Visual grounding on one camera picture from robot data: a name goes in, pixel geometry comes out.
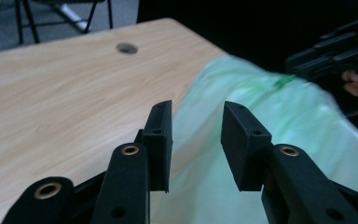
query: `plastic bag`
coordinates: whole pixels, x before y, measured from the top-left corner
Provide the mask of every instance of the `plastic bag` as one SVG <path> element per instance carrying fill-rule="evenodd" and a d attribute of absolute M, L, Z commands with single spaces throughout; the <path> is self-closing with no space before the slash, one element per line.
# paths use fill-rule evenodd
<path fill-rule="evenodd" d="M 239 58 L 212 60 L 173 115 L 170 193 L 152 193 L 152 223 L 268 223 L 261 192 L 239 192 L 220 144 L 224 102 L 248 107 L 272 134 L 358 190 L 358 130 L 334 98 L 303 79 Z"/>

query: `wooden table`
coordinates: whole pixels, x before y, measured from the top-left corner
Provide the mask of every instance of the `wooden table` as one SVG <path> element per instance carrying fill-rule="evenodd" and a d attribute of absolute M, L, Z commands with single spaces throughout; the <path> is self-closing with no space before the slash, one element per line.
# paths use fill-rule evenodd
<path fill-rule="evenodd" d="M 121 53 L 120 43 L 138 51 Z M 104 171 L 152 105 L 172 100 L 174 110 L 224 54 L 170 19 L 0 52 L 0 222 L 39 179 L 77 185 Z"/>

